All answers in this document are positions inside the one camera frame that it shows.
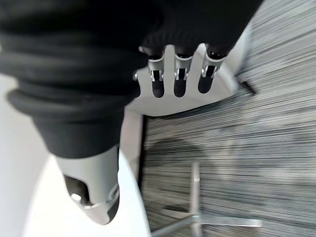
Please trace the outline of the right robot hand black cloth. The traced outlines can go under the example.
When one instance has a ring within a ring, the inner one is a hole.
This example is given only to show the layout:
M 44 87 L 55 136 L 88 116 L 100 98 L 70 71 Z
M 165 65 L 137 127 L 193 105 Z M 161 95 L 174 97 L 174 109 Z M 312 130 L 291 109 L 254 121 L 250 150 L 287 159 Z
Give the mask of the right robot hand black cloth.
M 70 197 L 95 223 L 119 208 L 119 142 L 125 107 L 148 68 L 164 94 L 164 54 L 174 46 L 174 93 L 182 97 L 197 47 L 198 89 L 213 78 L 260 0 L 3 0 L 0 71 L 16 78 L 7 98 L 30 116 L 55 155 Z

